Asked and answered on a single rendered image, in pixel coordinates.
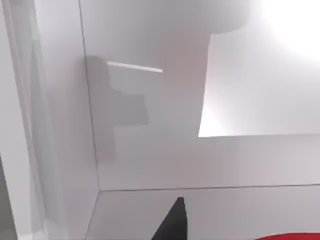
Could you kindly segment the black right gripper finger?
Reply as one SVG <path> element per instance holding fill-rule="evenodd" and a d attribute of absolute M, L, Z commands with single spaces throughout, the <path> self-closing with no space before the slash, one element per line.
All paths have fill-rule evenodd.
<path fill-rule="evenodd" d="M 188 240 L 188 217 L 182 196 L 175 200 L 151 240 Z"/>

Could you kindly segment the red round object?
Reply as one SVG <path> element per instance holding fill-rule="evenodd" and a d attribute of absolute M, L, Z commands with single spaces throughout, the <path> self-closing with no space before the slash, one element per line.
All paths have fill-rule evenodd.
<path fill-rule="evenodd" d="M 255 240 L 320 240 L 320 232 L 295 232 L 268 235 Z"/>

